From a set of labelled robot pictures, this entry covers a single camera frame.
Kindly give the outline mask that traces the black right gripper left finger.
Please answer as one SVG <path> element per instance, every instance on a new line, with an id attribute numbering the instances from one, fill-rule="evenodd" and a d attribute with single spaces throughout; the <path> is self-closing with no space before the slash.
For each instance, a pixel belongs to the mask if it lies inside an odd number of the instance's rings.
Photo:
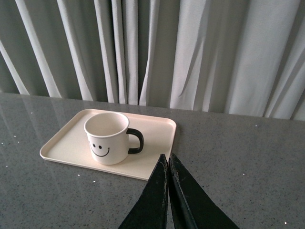
<path id="1" fill-rule="evenodd" d="M 138 201 L 128 213 L 121 229 L 165 229 L 167 225 L 169 168 L 161 154 Z"/>

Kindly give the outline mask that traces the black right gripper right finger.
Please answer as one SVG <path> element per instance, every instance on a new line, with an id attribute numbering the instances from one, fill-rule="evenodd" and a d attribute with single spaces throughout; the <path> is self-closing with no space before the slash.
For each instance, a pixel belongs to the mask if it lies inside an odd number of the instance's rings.
<path id="1" fill-rule="evenodd" d="M 205 193 L 179 158 L 169 159 L 169 195 L 176 229 L 237 229 Z"/>

